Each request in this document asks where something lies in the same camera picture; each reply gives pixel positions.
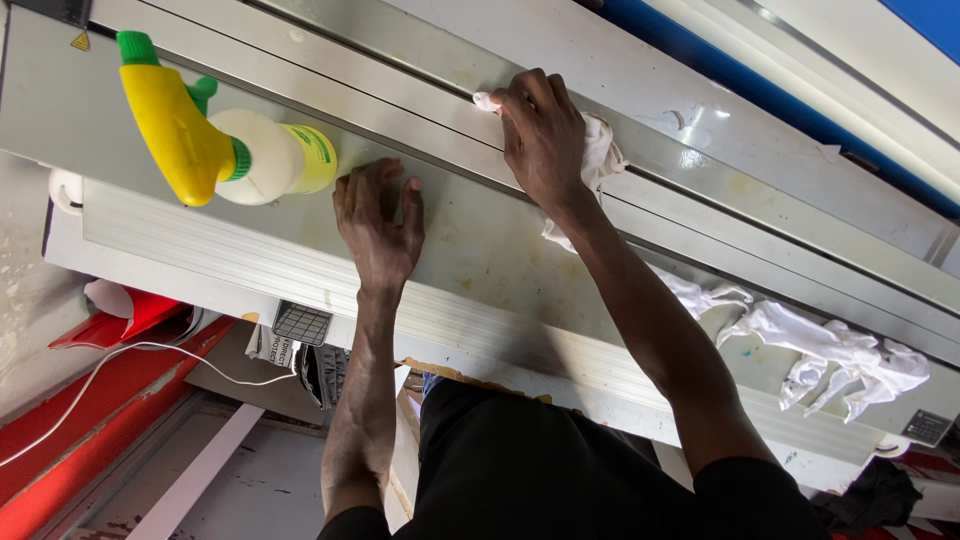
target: cable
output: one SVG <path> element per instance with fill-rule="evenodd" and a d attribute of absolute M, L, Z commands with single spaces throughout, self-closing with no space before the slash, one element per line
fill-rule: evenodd
<path fill-rule="evenodd" d="M 74 343 L 74 344 L 71 344 L 70 347 L 67 347 L 67 349 L 69 349 L 69 348 L 71 348 L 71 347 L 76 347 L 76 346 L 79 346 L 79 345 L 90 345 L 90 346 L 96 347 L 95 345 L 93 345 L 93 344 L 91 344 L 91 343 Z M 204 364 L 212 367 L 212 368 L 213 368 L 213 371 L 215 371 L 215 372 L 219 373 L 220 375 L 224 376 L 224 378 L 226 378 L 227 380 L 229 380 L 229 381 L 231 381 L 231 382 L 236 382 L 237 384 L 249 384 L 250 386 L 263 386 L 264 384 L 270 384 L 271 382 L 277 382 L 278 380 L 289 379 L 289 378 L 291 378 L 291 377 L 296 377 L 296 376 L 297 376 L 297 364 L 296 364 L 296 362 L 294 361 L 293 358 L 290 359 L 290 373 L 288 373 L 287 375 L 282 375 L 282 376 L 280 376 L 280 377 L 274 377 L 273 379 L 264 380 L 263 382 L 250 382 L 250 381 L 248 381 L 248 380 L 237 380 L 237 379 L 234 379 L 233 377 L 231 377 L 231 376 L 227 375 L 226 373 L 220 371 L 220 368 L 218 368 L 217 366 L 215 366 L 215 365 L 211 364 L 210 362 L 206 361 L 206 360 L 203 359 L 202 357 L 197 356 L 197 355 L 194 355 L 193 353 L 190 353 L 189 351 L 185 351 L 184 349 L 181 349 L 180 347 L 176 347 L 176 346 L 174 346 L 174 345 L 165 345 L 165 344 L 163 344 L 163 343 L 154 343 L 153 341 L 140 341 L 140 342 L 138 342 L 138 343 L 133 343 L 132 345 L 127 345 L 127 346 L 125 346 L 125 347 L 121 347 L 120 349 L 117 349 L 116 351 L 113 351 L 113 352 L 110 353 L 109 355 L 104 356 L 103 359 L 101 359 L 100 362 L 97 363 L 97 367 L 93 368 L 93 372 L 90 373 L 90 377 L 86 378 L 86 382 L 84 383 L 84 387 L 80 389 L 80 393 L 77 394 L 77 397 L 73 399 L 73 403 L 70 404 L 70 406 L 66 409 L 66 412 L 63 413 L 63 416 L 60 417 L 60 419 L 56 422 L 56 424 L 54 424 L 54 426 L 53 426 L 52 428 L 50 428 L 49 430 L 47 430 L 46 433 L 43 433 L 43 435 L 42 435 L 40 438 L 38 438 L 36 441 L 34 441 L 34 442 L 30 443 L 29 445 L 27 445 L 23 450 L 21 450 L 20 452 L 17 452 L 17 453 L 14 454 L 14 455 L 11 455 L 11 456 L 8 457 L 7 459 L 4 459 L 2 462 L 0 462 L 0 467 L 3 467 L 4 465 L 10 463 L 11 461 L 13 461 L 13 460 L 17 459 L 18 457 L 24 455 L 25 453 L 29 452 L 31 448 L 33 448 L 34 446 L 36 446 L 36 445 L 40 444 L 41 442 L 43 442 L 44 439 L 46 439 L 47 437 L 49 437 L 49 436 L 51 435 L 51 433 L 53 433 L 54 431 L 56 431 L 57 428 L 60 427 L 60 424 L 62 424 L 63 421 L 66 419 L 67 415 L 69 415 L 70 412 L 73 411 L 73 407 L 77 406 L 77 402 L 80 400 L 81 397 L 84 396 L 84 392 L 86 392 L 86 389 L 87 389 L 88 386 L 90 385 L 90 382 L 93 380 L 94 377 L 96 377 L 97 372 L 100 371 L 100 368 L 103 367 L 103 365 L 104 365 L 105 363 L 107 363 L 107 360 L 113 358 L 114 356 L 119 355 L 120 353 L 123 353 L 124 351 L 126 351 L 126 350 L 128 350 L 128 349 L 132 349 L 133 347 L 136 347 L 136 346 L 138 346 L 138 345 L 154 345 L 154 346 L 157 346 L 157 347 L 162 347 L 162 348 L 164 348 L 164 349 L 176 349 L 177 351 L 180 351 L 181 353 L 184 353 L 185 355 L 193 356 L 193 357 L 196 358 L 197 360 L 199 360 L 199 361 L 203 362 Z"/>

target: person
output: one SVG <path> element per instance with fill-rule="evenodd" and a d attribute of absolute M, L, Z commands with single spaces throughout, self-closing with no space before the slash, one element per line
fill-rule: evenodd
<path fill-rule="evenodd" d="M 589 419 L 441 380 L 421 409 L 413 519 L 397 538 L 829 538 L 744 413 L 726 365 L 620 238 L 580 179 L 584 120 L 560 75 L 534 69 L 493 93 L 504 156 L 583 259 L 627 350 L 673 408 L 694 492 Z M 337 181 L 337 224 L 360 275 L 347 377 L 326 439 L 320 539 L 388 538 L 396 429 L 394 321 L 423 242 L 420 180 L 403 224 L 379 206 L 398 160 Z"/>

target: spray bottle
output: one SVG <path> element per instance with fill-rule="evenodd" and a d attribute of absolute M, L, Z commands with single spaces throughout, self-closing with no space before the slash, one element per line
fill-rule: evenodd
<path fill-rule="evenodd" d="M 312 193 L 333 180 L 337 156 L 317 130 L 241 109 L 207 120 L 215 79 L 185 85 L 180 73 L 160 65 L 142 32 L 120 32 L 117 43 L 133 117 L 160 172 L 186 205 L 205 205 L 214 192 L 241 205 L 262 205 L 285 193 Z"/>

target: black shirt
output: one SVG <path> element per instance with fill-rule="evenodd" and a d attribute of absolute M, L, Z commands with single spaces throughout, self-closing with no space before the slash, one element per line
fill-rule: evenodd
<path fill-rule="evenodd" d="M 606 428 L 453 380 L 424 400 L 414 518 L 395 538 L 829 539 L 780 466 L 720 459 L 696 494 Z M 383 513 L 346 510 L 320 540 L 390 538 Z"/>

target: hand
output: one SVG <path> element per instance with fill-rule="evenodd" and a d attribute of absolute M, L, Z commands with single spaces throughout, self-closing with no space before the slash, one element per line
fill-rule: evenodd
<path fill-rule="evenodd" d="M 420 179 L 411 177 L 403 186 L 400 202 L 403 224 L 393 222 L 382 202 L 389 194 L 390 179 L 403 172 L 399 159 L 377 160 L 354 168 L 337 179 L 333 209 L 337 229 L 343 236 L 360 274 L 358 297 L 399 302 L 423 246 L 423 199 Z"/>
<path fill-rule="evenodd" d="M 580 178 L 586 124 L 563 77 L 547 77 L 539 68 L 525 71 L 491 99 L 502 105 L 504 158 L 537 204 L 550 213 L 593 199 Z"/>

